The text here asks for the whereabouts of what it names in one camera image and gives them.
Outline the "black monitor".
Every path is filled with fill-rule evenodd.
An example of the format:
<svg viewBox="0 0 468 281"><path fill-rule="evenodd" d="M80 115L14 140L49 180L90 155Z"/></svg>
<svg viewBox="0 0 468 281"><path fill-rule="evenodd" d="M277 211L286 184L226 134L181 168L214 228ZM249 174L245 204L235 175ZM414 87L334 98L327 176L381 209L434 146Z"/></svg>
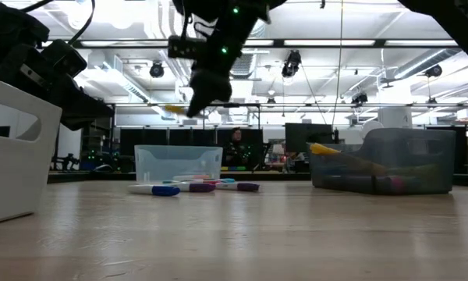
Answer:
<svg viewBox="0 0 468 281"><path fill-rule="evenodd" d="M333 144L334 131L331 125L311 123L285 124L285 151L307 152L307 144Z"/></svg>

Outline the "white plastic bin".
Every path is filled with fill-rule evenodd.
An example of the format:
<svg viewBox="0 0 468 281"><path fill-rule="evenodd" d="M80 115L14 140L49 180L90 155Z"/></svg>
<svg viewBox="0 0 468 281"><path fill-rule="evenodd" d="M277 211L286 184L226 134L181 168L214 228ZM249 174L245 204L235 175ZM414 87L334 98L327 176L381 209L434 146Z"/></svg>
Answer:
<svg viewBox="0 0 468 281"><path fill-rule="evenodd" d="M0 222L37 211L59 130L62 110L0 81L0 104L37 117L37 136L0 137Z"/></svg>

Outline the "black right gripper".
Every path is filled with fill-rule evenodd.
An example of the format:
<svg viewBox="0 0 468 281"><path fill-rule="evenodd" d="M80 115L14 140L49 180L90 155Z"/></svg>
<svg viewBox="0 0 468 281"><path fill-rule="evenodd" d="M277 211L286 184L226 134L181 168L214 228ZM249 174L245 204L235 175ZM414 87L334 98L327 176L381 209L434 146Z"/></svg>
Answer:
<svg viewBox="0 0 468 281"><path fill-rule="evenodd" d="M212 90L209 73L192 75L190 87L193 89L193 97L186 112L187 117L197 116L213 100L229 102L232 96L229 71L240 57L256 22L257 17L253 15L223 15L218 19L213 33L206 41L206 48L195 62L195 70L207 70L214 74Z"/></svg>

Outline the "small white marker purple cap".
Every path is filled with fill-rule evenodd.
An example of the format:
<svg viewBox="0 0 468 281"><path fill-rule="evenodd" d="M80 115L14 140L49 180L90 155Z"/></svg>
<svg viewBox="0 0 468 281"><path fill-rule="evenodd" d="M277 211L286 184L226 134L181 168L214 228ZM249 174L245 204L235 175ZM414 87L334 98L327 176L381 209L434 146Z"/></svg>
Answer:
<svg viewBox="0 0 468 281"><path fill-rule="evenodd" d="M260 185L256 183L242 183L242 182L232 182L232 183L216 183L215 188L217 190L234 190L242 192L258 192Z"/></svg>
<svg viewBox="0 0 468 281"><path fill-rule="evenodd" d="M177 187L181 192L192 192L192 193L210 193L215 190L215 185L210 183L178 183Z"/></svg>

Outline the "clear plastic bin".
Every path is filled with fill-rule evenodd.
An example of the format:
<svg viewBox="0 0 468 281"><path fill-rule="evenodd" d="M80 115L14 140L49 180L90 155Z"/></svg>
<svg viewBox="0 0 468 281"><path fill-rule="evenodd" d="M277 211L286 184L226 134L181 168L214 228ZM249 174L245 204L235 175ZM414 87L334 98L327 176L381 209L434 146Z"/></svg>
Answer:
<svg viewBox="0 0 468 281"><path fill-rule="evenodd" d="M136 145L136 181L153 183L192 176L217 179L222 152L221 147Z"/></svg>

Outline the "white round pillar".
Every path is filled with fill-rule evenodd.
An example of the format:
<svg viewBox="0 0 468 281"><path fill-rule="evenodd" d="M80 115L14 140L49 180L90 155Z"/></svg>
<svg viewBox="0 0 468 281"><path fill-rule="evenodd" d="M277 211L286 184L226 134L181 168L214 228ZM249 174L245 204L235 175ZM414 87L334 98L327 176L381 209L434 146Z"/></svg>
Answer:
<svg viewBox="0 0 468 281"><path fill-rule="evenodd" d="M378 122L385 128L412 128L412 110L410 107L379 108Z"/></svg>

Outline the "small white marker dark-blue cap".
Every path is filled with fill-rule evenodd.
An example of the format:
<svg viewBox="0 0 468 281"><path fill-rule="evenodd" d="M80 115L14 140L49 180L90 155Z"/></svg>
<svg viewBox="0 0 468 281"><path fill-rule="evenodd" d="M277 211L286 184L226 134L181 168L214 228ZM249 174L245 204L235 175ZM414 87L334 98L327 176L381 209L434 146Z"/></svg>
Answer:
<svg viewBox="0 0 468 281"><path fill-rule="evenodd" d="M127 187L127 191L131 194L147 194L159 197L172 197L180 193L178 187L153 184L130 185Z"/></svg>

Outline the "person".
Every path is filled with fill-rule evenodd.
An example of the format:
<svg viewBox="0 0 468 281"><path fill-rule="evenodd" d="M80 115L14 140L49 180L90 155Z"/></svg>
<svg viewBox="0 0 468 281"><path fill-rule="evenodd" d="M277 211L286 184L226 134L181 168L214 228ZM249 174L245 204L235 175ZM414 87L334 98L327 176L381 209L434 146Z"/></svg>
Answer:
<svg viewBox="0 0 468 281"><path fill-rule="evenodd" d="M224 146L223 166L248 166L249 148L242 142L242 131L239 127L232 129L230 141Z"/></svg>

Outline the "black metal table rig frame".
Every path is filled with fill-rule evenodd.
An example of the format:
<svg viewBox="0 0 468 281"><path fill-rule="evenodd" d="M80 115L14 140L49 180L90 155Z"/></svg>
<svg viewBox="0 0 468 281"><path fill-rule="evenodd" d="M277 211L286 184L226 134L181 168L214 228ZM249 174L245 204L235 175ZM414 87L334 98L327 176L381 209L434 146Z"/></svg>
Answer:
<svg viewBox="0 0 468 281"><path fill-rule="evenodd" d="M221 178L231 178L239 181L310 181L309 173L276 173L276 172L226 172ZM48 183L71 183L80 181L136 181L135 173L100 173L100 172L72 172L49 173ZM455 174L453 185L468 187L468 174Z"/></svg>

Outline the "small white marker yellow cap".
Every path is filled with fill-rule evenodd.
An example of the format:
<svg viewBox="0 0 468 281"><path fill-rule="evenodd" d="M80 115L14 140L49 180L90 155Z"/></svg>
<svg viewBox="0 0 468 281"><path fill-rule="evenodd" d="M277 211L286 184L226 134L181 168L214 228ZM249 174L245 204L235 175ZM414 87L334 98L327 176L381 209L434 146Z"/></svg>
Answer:
<svg viewBox="0 0 468 281"><path fill-rule="evenodd" d="M178 105L166 105L165 111L174 113L181 116L190 116L188 113L188 108L185 106L178 106Z"/></svg>

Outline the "black overhead light bar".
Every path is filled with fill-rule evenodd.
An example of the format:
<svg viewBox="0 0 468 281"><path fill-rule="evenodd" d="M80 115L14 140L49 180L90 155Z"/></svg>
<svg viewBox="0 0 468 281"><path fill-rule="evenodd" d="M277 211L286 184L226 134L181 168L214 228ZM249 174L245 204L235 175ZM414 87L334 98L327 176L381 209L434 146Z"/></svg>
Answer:
<svg viewBox="0 0 468 281"><path fill-rule="evenodd" d="M160 39L79 40L79 49L164 49L168 41ZM245 48L458 48L454 40L446 39L248 39Z"/></svg>

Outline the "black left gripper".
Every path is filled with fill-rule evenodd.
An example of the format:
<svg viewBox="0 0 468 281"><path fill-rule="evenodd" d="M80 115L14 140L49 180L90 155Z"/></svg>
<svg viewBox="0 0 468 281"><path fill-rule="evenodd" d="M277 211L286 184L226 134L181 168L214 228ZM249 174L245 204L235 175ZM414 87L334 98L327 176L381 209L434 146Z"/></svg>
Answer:
<svg viewBox="0 0 468 281"><path fill-rule="evenodd" d="M56 69L37 49L19 44L0 52L0 81L45 101L60 101L61 124L79 130L114 110L77 87L66 72Z"/></svg>

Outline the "dark grey plastic bin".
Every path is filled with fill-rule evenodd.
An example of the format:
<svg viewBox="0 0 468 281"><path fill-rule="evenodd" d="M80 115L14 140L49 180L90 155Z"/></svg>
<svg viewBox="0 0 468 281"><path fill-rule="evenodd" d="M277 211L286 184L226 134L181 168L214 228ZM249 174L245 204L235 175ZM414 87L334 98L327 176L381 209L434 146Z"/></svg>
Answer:
<svg viewBox="0 0 468 281"><path fill-rule="evenodd" d="M456 133L449 130L382 128L369 132L361 145L322 144L386 169L435 164L433 176L372 176L351 170L341 162L313 155L309 148L314 187L376 195L447 194L452 191Z"/></svg>

